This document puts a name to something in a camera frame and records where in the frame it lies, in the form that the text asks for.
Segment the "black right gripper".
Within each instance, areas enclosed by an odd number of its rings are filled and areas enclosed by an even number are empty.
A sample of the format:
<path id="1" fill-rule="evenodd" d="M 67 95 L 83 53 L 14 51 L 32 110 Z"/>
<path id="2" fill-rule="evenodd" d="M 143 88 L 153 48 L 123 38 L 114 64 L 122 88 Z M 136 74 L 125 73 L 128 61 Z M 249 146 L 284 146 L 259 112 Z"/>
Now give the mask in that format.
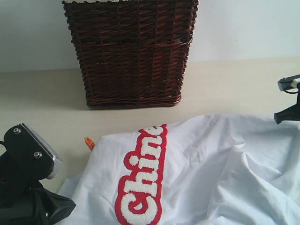
<path id="1" fill-rule="evenodd" d="M 276 124 L 280 124 L 282 121 L 300 120 L 300 88 L 298 88 L 296 104 L 281 112 L 275 113 L 274 120 Z"/>

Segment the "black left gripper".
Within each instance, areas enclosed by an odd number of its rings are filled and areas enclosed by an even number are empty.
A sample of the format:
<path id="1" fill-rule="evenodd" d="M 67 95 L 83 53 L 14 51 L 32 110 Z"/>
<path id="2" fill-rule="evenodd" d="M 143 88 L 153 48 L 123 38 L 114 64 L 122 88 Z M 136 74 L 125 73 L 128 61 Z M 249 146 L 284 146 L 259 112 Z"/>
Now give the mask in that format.
<path id="1" fill-rule="evenodd" d="M 0 223 L 2 225 L 55 225 L 76 207 L 70 198 L 48 191 L 22 170 L 8 146 L 0 157 Z"/>

